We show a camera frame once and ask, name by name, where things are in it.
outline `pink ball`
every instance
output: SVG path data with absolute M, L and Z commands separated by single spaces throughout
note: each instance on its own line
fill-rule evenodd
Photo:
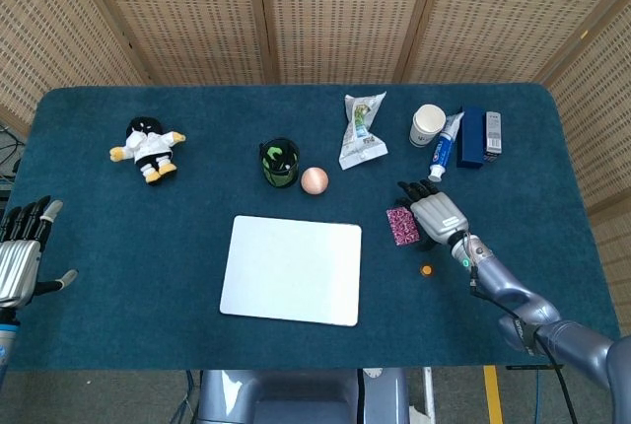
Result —
M 309 168 L 303 173 L 300 184 L 308 194 L 322 194 L 328 186 L 328 176 L 321 168 Z

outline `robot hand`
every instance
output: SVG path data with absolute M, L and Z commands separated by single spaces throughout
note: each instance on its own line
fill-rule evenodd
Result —
M 59 291 L 77 276 L 67 271 L 60 279 L 37 282 L 39 260 L 44 251 L 52 223 L 63 203 L 49 196 L 24 208 L 8 212 L 0 223 L 0 308 L 17 310 L 38 296 Z
M 426 179 L 420 182 L 399 182 L 408 197 L 397 203 L 409 208 L 414 218 L 435 244 L 454 244 L 469 229 L 466 217 L 444 193 Z

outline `stuffed toy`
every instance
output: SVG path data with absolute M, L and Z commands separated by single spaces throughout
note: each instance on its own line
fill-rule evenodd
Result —
M 109 150 L 112 161 L 134 159 L 134 163 L 148 184 L 157 182 L 162 176 L 174 173 L 177 166 L 171 162 L 171 147 L 186 137 L 175 131 L 164 134 L 156 118 L 138 116 L 127 126 L 125 146 Z

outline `blue table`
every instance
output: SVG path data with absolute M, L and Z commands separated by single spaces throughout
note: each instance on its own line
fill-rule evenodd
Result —
M 342 172 L 343 97 L 387 90 L 372 131 L 389 154 Z M 20 312 L 14 369 L 250 369 L 526 362 L 497 333 L 497 310 L 468 295 L 446 248 L 397 247 L 386 210 L 396 182 L 425 177 L 434 145 L 412 147 L 412 113 L 480 105 L 502 113 L 505 152 L 481 170 L 452 159 L 440 188 L 471 230 L 566 318 L 617 336 L 552 98 L 533 84 L 75 88 L 40 102 L 11 205 L 45 194 L 64 208 L 40 277 L 80 271 Z M 112 163 L 135 115 L 187 136 L 176 178 L 144 184 Z M 257 147 L 275 136 L 330 177 L 320 197 L 268 185 Z M 348 222 L 363 229 L 359 323 L 336 327 L 219 313 L 233 218 Z M 419 275 L 421 263 L 435 275 Z

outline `white board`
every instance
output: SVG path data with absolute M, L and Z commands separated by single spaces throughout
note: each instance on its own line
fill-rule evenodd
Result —
M 362 229 L 237 216 L 223 314 L 357 324 Z

